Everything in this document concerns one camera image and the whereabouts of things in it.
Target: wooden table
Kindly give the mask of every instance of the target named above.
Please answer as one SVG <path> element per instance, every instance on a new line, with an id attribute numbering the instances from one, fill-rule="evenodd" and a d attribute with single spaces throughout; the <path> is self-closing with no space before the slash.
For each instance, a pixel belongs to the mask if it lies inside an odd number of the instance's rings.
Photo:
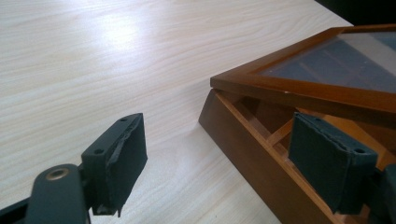
<path id="1" fill-rule="evenodd" d="M 310 0 L 3 1 L 0 208 L 143 112 L 147 166 L 93 223 L 278 223 L 197 123 L 209 78 L 345 25 Z"/>

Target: wooden frame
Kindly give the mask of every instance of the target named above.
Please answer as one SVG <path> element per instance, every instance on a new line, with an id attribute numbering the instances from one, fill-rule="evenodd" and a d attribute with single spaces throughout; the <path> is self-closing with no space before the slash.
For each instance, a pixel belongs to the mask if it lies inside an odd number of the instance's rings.
<path id="1" fill-rule="evenodd" d="M 293 112 L 324 118 L 362 141 L 383 169 L 396 162 L 396 93 L 258 73 L 339 34 L 388 31 L 396 25 L 332 28 L 211 78 L 200 123 L 283 223 L 365 223 L 368 213 L 332 214 L 289 161 Z"/>

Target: wooden box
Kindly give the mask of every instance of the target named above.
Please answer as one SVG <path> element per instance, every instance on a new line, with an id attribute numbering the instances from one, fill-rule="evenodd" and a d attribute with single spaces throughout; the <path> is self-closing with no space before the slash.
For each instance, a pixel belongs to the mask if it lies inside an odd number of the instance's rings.
<path id="1" fill-rule="evenodd" d="M 282 223 L 366 223 L 333 214 L 288 159 L 296 111 L 396 162 L 396 25 L 339 27 L 211 78 L 200 123 Z"/>

